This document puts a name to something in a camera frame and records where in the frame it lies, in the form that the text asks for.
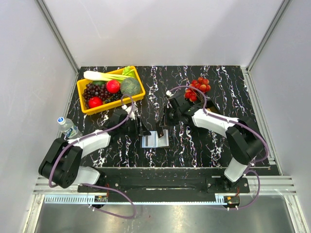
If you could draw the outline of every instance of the grapes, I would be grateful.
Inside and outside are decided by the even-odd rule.
[[[121,91],[119,91],[118,93],[111,94],[110,92],[107,91],[106,84],[99,85],[89,83],[86,85],[86,88],[83,91],[82,96],[85,102],[85,107],[87,109],[90,109],[88,105],[88,101],[90,98],[98,96],[103,101],[103,103],[111,103],[113,101],[120,100],[122,97],[122,93]]]

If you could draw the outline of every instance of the tomato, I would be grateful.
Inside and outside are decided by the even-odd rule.
[[[101,100],[101,98],[97,96],[90,98],[88,101],[89,108],[95,108],[95,107],[101,106],[102,104],[103,104],[103,101]]]
[[[107,91],[112,94],[117,93],[120,90],[120,83],[117,80],[110,80],[106,84]]]

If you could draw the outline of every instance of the metal floor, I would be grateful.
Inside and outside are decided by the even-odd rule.
[[[251,198],[241,197],[242,205]],[[105,206],[131,215],[131,206]],[[281,196],[260,196],[251,207],[222,211],[208,206],[137,206],[134,220],[125,220],[87,206],[43,204],[36,233],[292,233],[294,228]]]

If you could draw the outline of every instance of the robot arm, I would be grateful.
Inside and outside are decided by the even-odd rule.
[[[105,122],[103,128],[110,129],[119,124],[126,118],[129,112],[127,110],[128,109],[115,110],[109,120]],[[63,138],[55,139],[39,167],[39,174],[48,179],[52,167],[61,151],[68,144],[77,140],[78,142],[70,147],[59,161],[53,174],[52,181],[62,188],[67,188],[73,183],[95,184],[100,176],[99,171],[91,167],[80,166],[81,158],[100,148],[107,147],[117,133],[133,132],[135,135],[148,135],[150,132],[143,126],[140,118],[132,117],[133,120],[126,121],[114,131],[103,133],[103,130],[96,130],[93,133],[94,136],[90,136],[81,141],[79,138],[68,141]]]
[[[251,132],[230,121],[239,122],[257,132],[259,129],[252,119],[226,117],[219,114],[212,101],[207,102],[208,115],[203,111],[202,105],[191,106],[179,92],[168,98],[169,108],[164,109],[161,126],[175,125],[182,121],[184,124],[212,130],[226,137],[232,153],[232,160],[225,170],[225,177],[236,182],[247,169],[249,163],[264,149],[262,142]]]

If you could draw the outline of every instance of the metal base plate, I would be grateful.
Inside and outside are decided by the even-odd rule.
[[[206,178],[206,186],[208,193],[237,193],[238,188],[240,193],[250,192],[248,180],[246,178],[239,179],[228,191],[224,189],[221,178]]]

